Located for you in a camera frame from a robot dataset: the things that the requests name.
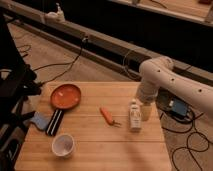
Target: wire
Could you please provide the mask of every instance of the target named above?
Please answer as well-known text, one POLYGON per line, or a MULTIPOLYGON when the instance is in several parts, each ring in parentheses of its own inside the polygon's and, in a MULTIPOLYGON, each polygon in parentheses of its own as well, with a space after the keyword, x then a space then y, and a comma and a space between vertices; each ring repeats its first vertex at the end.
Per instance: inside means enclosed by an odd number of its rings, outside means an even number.
POLYGON ((22 45, 22 46, 17 46, 17 49, 21 49, 19 50, 20 53, 26 53, 31 49, 31 45, 22 45))
POLYGON ((188 109, 188 113, 186 117, 184 117, 183 119, 173 114, 170 114, 168 111, 164 111, 164 113, 168 115, 170 118, 172 118, 173 120, 175 120, 176 122, 181 124, 190 124, 193 122, 193 120, 195 120, 195 113, 190 108, 188 109))
MULTIPOLYGON (((200 163, 197 161, 197 159, 195 158, 195 156, 194 156, 194 154, 192 153, 192 152, 206 152, 209 148, 210 148, 210 145, 213 145, 213 142, 211 142, 207 137, 206 137, 206 135, 204 135, 203 133, 201 133, 200 131, 198 131, 198 129, 196 128, 196 125, 195 125, 195 121, 197 120, 197 119, 199 119, 200 117, 202 117, 203 115, 204 115, 204 113, 201 113, 201 114, 199 114, 198 116, 195 116, 195 113, 194 113, 194 111, 192 110, 192 109, 190 109, 190 112, 192 113, 192 122, 189 122, 188 124, 191 124, 191 127, 188 129, 188 130, 186 130, 186 131, 182 131, 182 132, 179 132, 179 131, 176 131, 176 130, 171 130, 171 129, 168 129, 168 128, 164 128, 163 127, 163 129, 165 129, 165 130, 167 130, 167 131, 169 131, 169 132, 172 132, 172 133, 187 133, 187 132, 189 132, 189 131, 191 131, 192 130, 192 128, 194 128, 194 132, 191 132, 188 136, 187 136, 187 139, 186 139, 186 146, 182 146, 182 147, 178 147, 178 148, 176 148, 173 152, 172 152, 172 163, 173 163, 173 165, 174 165, 174 167, 175 167, 175 169, 177 170, 177 171, 179 171, 180 169, 177 167, 177 165, 176 165, 176 162, 175 162, 175 154, 176 154, 176 152, 177 151, 180 151, 180 150, 187 150, 188 152, 189 152, 189 154, 190 154, 190 156, 192 157, 192 159, 193 159, 193 161, 196 163, 196 165, 198 166, 198 168, 201 170, 201 171, 203 171, 203 169, 202 169, 202 167, 201 167, 201 165, 200 165, 200 163), (199 135, 203 140, 205 140, 206 142, 207 142, 207 146, 205 147, 205 148, 203 148, 203 149, 201 149, 201 150, 199 150, 199 149, 195 149, 195 148, 192 148, 191 146, 190 146, 190 139, 194 136, 194 135, 199 135)), ((163 116, 165 115, 166 113, 165 112, 162 112, 162 114, 160 115, 160 119, 162 119, 163 118, 163 116)))
POLYGON ((128 50, 128 52, 124 55, 124 58, 123 58, 123 70, 124 72, 127 74, 127 76, 132 79, 132 80, 140 80, 141 77, 135 77, 133 76, 130 72, 129 72, 129 59, 127 58, 127 56, 134 50, 138 50, 138 49, 141 49, 141 47, 137 47, 137 48, 133 48, 133 49, 130 49, 128 50))
POLYGON ((24 36, 26 36, 28 33, 24 33, 24 34, 22 34, 21 36, 17 36, 17 37, 15 37, 15 36, 12 36, 13 37, 13 39, 22 39, 24 36))
POLYGON ((54 81, 55 79, 61 77, 62 75, 64 75, 64 74, 67 73, 68 71, 70 71, 70 70, 72 69, 73 65, 74 65, 74 64, 76 63, 76 61, 78 60, 78 58, 81 56, 81 53, 82 53, 82 51, 83 51, 83 44, 84 44, 84 43, 82 42, 82 45, 81 45, 80 50, 79 50, 79 53, 78 53, 78 55, 75 57, 75 59, 74 59, 73 61, 67 62, 67 63, 55 63, 55 64, 44 65, 44 66, 41 66, 41 67, 39 67, 39 68, 34 69, 33 71, 38 71, 38 70, 41 70, 41 69, 43 69, 43 68, 52 67, 52 66, 56 66, 56 65, 69 65, 68 68, 67 68, 64 72, 62 72, 62 73, 56 75, 55 77, 53 77, 53 78, 50 79, 50 80, 41 82, 40 85, 42 86, 42 85, 44 85, 44 84, 47 83, 47 82, 54 81))
POLYGON ((22 56, 22 58, 25 58, 25 57, 28 56, 28 53, 25 53, 25 54, 23 54, 23 55, 21 55, 21 56, 22 56))
POLYGON ((168 9, 167 8, 167 6, 165 6, 163 3, 161 3, 161 2, 158 2, 158 1, 155 1, 155 0, 150 0, 151 2, 154 2, 154 3, 156 3, 156 4, 158 4, 158 5, 160 5, 161 7, 163 7, 163 8, 165 8, 165 9, 168 9))

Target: white bottle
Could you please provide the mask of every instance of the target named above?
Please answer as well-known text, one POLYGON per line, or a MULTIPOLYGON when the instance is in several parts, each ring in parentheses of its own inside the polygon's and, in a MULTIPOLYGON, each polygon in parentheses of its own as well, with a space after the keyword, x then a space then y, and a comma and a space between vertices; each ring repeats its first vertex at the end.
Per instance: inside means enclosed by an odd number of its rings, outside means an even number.
POLYGON ((61 9, 59 3, 56 3, 56 5, 57 5, 57 9, 58 9, 58 11, 57 11, 58 20, 59 20, 60 22, 65 22, 64 12, 62 11, 62 9, 61 9))
POLYGON ((141 130, 141 112, 140 107, 136 103, 135 99, 131 101, 129 119, 130 119, 130 131, 139 132, 141 130))

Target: carrot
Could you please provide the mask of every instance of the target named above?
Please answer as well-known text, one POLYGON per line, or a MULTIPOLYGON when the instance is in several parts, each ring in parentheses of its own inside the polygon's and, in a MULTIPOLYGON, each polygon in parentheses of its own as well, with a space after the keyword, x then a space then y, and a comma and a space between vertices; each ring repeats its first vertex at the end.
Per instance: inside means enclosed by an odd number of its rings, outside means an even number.
POLYGON ((112 115, 105 108, 100 107, 100 112, 109 125, 114 124, 115 121, 113 120, 112 115))

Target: black chair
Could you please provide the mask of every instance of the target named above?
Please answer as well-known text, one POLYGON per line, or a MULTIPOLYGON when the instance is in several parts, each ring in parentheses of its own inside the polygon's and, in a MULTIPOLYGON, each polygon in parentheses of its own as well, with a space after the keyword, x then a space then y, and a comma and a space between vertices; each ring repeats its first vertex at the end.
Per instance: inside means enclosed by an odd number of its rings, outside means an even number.
POLYGON ((14 171, 20 146, 17 139, 12 139, 9 141, 7 147, 3 151, 0 151, 0 171, 14 171))
POLYGON ((0 148, 15 128, 27 131, 23 122, 31 118, 34 111, 21 114, 22 106, 29 95, 41 93, 35 79, 36 74, 24 62, 15 46, 0 8, 0 128, 2 125, 9 125, 0 137, 0 148))

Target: small bottle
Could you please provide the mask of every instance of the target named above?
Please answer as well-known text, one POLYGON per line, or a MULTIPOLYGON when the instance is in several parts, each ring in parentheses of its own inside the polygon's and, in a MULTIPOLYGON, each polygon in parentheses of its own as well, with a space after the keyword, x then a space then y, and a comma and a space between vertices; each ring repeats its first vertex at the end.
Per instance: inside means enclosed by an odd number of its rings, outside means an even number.
POLYGON ((139 132, 141 130, 141 112, 140 107, 133 99, 130 105, 130 131, 139 132))
POLYGON ((56 3, 56 5, 57 5, 57 9, 58 9, 58 11, 57 11, 58 20, 59 20, 60 22, 65 22, 64 12, 62 11, 62 9, 61 9, 59 3, 56 3))
POLYGON ((143 113, 142 121, 148 121, 152 113, 151 103, 143 103, 142 105, 140 105, 140 111, 143 113))

